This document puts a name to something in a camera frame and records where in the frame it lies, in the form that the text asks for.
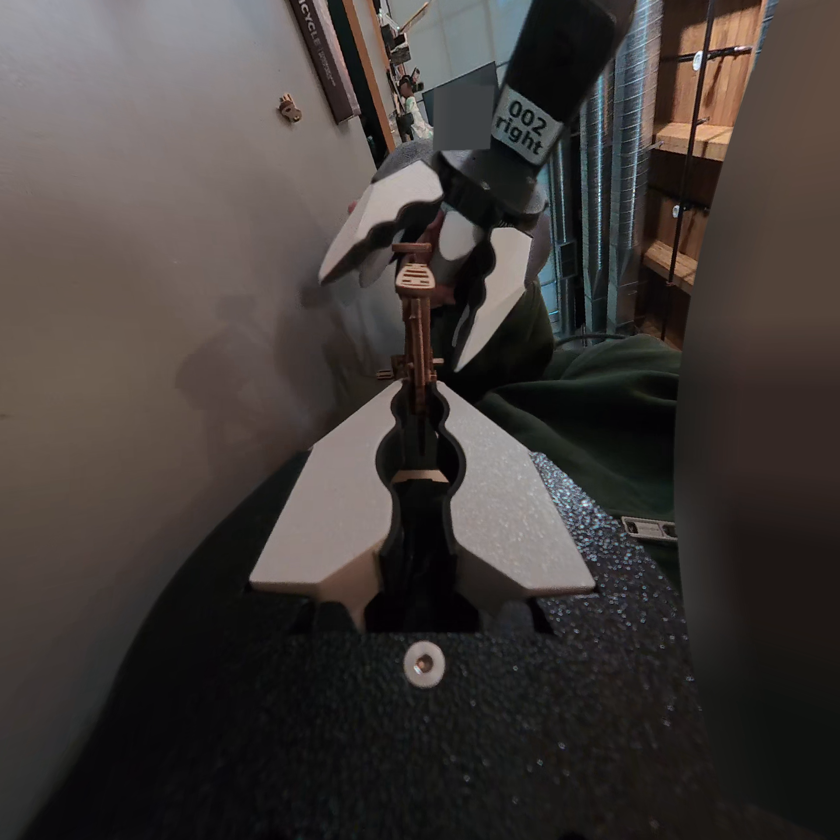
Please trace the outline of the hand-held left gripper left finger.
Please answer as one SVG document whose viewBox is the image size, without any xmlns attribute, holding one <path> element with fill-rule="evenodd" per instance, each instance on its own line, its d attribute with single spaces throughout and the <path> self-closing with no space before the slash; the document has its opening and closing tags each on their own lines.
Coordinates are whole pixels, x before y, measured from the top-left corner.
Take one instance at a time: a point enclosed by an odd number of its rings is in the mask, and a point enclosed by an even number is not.
<svg viewBox="0 0 840 840">
<path fill-rule="evenodd" d="M 264 592 L 337 602 L 364 630 L 380 590 L 378 553 L 392 528 L 391 492 L 376 453 L 396 425 L 390 385 L 312 448 L 249 576 Z"/>
</svg>

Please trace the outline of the white and dark printed box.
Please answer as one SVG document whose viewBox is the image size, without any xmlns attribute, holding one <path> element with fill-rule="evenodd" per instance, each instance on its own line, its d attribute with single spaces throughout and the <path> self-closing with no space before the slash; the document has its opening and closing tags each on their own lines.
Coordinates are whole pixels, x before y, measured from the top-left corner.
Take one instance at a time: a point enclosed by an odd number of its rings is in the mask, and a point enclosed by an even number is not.
<svg viewBox="0 0 840 840">
<path fill-rule="evenodd" d="M 290 1 L 312 65 L 337 125 L 361 115 L 326 1 Z"/>
</svg>

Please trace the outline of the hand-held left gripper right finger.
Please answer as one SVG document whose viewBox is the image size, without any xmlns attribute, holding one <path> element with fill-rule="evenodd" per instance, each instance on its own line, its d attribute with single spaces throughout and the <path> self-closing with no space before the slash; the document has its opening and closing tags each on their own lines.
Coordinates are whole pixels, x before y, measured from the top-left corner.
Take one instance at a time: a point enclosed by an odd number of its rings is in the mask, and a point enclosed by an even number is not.
<svg viewBox="0 0 840 840">
<path fill-rule="evenodd" d="M 587 595 L 592 573 L 526 446 L 446 384 L 427 389 L 437 421 L 435 467 L 425 477 L 448 483 L 456 590 L 495 616 L 509 602 Z"/>
</svg>

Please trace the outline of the wooden bicycle model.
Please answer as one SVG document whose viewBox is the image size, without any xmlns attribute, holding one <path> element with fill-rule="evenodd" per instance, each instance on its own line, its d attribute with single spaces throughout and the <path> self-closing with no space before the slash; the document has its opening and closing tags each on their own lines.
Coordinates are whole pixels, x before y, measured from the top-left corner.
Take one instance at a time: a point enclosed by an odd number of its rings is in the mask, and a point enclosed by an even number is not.
<svg viewBox="0 0 840 840">
<path fill-rule="evenodd" d="M 438 467 L 438 433 L 429 426 L 428 389 L 437 381 L 436 368 L 442 363 L 434 357 L 431 341 L 431 309 L 437 283 L 425 258 L 432 255 L 430 243 L 408 242 L 392 246 L 400 265 L 394 288 L 402 308 L 404 347 L 391 357 L 391 370 L 380 371 L 379 380 L 400 382 L 401 390 L 393 406 L 398 422 L 402 466 L 395 483 L 428 480 L 449 485 Z"/>
</svg>

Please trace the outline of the person's green sweater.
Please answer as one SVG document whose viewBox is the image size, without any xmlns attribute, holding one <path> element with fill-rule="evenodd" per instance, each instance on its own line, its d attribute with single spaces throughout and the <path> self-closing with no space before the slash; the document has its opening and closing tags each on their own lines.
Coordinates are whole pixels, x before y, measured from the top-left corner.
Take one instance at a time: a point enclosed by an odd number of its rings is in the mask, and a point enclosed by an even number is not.
<svg viewBox="0 0 840 840">
<path fill-rule="evenodd" d="M 476 406 L 614 518 L 675 524 L 681 357 L 646 334 L 556 350 L 542 379 L 500 386 Z"/>
</svg>

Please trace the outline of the person's right hand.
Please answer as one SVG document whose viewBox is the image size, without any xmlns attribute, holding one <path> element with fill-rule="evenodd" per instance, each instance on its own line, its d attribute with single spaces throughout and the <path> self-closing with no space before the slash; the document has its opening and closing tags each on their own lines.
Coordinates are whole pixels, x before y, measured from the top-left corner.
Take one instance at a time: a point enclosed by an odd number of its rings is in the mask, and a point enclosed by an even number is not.
<svg viewBox="0 0 840 840">
<path fill-rule="evenodd" d="M 443 210 L 438 211 L 434 221 L 425 228 L 417 240 L 417 244 L 421 246 L 421 248 L 414 254 L 413 259 L 416 263 L 427 265 L 430 262 L 438 246 L 438 240 L 444 221 L 445 212 Z"/>
</svg>

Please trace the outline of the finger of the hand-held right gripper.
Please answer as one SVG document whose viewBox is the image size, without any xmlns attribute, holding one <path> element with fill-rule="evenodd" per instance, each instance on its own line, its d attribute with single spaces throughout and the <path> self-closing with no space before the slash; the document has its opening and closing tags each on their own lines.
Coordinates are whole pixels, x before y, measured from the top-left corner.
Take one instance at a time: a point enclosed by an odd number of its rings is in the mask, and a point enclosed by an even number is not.
<svg viewBox="0 0 840 840">
<path fill-rule="evenodd" d="M 463 370 L 522 297 L 532 237 L 510 227 L 483 230 L 446 213 L 438 234 L 438 302 L 461 307 L 450 365 Z"/>
<path fill-rule="evenodd" d="M 438 174 L 423 161 L 368 185 L 322 260 L 319 284 L 357 271 L 362 288 L 373 285 L 394 258 L 401 234 L 415 226 L 423 232 L 444 194 Z"/>
</svg>

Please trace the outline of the wooden door frame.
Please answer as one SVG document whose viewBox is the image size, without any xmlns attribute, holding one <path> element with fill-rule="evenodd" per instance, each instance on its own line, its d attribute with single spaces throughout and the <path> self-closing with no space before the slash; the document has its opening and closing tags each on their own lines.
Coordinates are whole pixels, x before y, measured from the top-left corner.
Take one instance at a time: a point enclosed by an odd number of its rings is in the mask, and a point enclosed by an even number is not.
<svg viewBox="0 0 840 840">
<path fill-rule="evenodd" d="M 328 1 L 327 4 L 360 106 L 356 121 L 362 128 L 374 166 L 379 168 L 394 151 L 399 137 L 394 135 L 389 122 L 394 108 L 389 99 L 391 89 L 385 78 L 384 59 L 375 45 L 371 2 Z"/>
</svg>

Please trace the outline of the corrugated metal duct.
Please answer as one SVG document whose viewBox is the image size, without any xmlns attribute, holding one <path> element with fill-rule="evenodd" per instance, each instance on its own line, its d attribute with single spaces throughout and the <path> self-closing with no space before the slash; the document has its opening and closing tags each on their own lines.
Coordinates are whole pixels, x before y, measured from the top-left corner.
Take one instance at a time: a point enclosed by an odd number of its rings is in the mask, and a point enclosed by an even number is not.
<svg viewBox="0 0 840 840">
<path fill-rule="evenodd" d="M 663 6 L 636 2 L 547 171 L 553 277 L 542 292 L 558 338 L 636 330 Z"/>
</svg>

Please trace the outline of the wooden shelf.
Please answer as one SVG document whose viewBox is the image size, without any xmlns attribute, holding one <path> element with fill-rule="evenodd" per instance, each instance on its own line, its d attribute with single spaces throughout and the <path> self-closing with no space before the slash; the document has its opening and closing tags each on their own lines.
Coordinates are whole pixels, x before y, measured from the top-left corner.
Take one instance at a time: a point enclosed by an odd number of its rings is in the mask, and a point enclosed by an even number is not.
<svg viewBox="0 0 840 840">
<path fill-rule="evenodd" d="M 636 326 L 681 349 L 702 242 L 774 2 L 663 2 Z"/>
</svg>

